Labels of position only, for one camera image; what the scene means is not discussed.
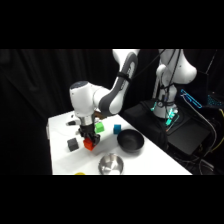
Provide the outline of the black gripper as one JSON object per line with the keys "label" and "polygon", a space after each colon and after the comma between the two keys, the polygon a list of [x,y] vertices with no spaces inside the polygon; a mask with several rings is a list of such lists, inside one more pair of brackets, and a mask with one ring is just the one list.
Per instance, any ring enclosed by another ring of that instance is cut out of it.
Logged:
{"label": "black gripper", "polygon": [[81,125],[79,128],[80,134],[83,137],[83,142],[87,141],[87,139],[94,140],[94,146],[98,145],[100,142],[100,135],[95,133],[95,125]]}

